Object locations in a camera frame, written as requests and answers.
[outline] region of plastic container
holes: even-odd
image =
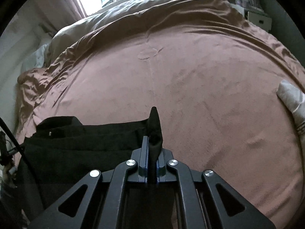
[[[247,8],[249,6],[249,0],[235,0],[235,4]]]

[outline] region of person's arm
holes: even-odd
[[[17,200],[16,186],[13,183],[9,170],[13,167],[13,163],[9,163],[3,169],[3,179],[0,184],[0,213],[9,218],[3,218],[7,223],[12,223],[11,228],[22,228],[23,218],[21,208]]]

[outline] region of white wall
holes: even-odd
[[[260,0],[260,3],[263,10],[272,18],[270,33],[305,67],[305,39],[290,16],[276,0]]]
[[[0,116],[12,132],[18,120],[16,85],[21,62],[37,49],[42,33],[33,6],[27,1],[0,37]]]

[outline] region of pink bedsheet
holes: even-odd
[[[49,67],[18,78],[23,142],[50,116],[83,124],[142,120],[156,106],[164,148],[214,169],[284,228],[303,195],[298,136],[276,96],[304,69],[272,35],[224,0],[174,0],[79,40]]]

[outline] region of silver screw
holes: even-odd
[[[99,175],[100,175],[100,172],[97,169],[90,171],[90,176],[92,176],[92,177],[98,177]]]
[[[171,159],[168,161],[168,164],[171,166],[176,166],[178,164],[178,161],[176,159]]]
[[[134,166],[135,165],[135,161],[133,159],[129,159],[129,160],[126,161],[126,164],[128,166]]]
[[[214,175],[214,172],[210,169],[207,169],[204,174],[207,176],[207,177],[211,177],[212,175]]]

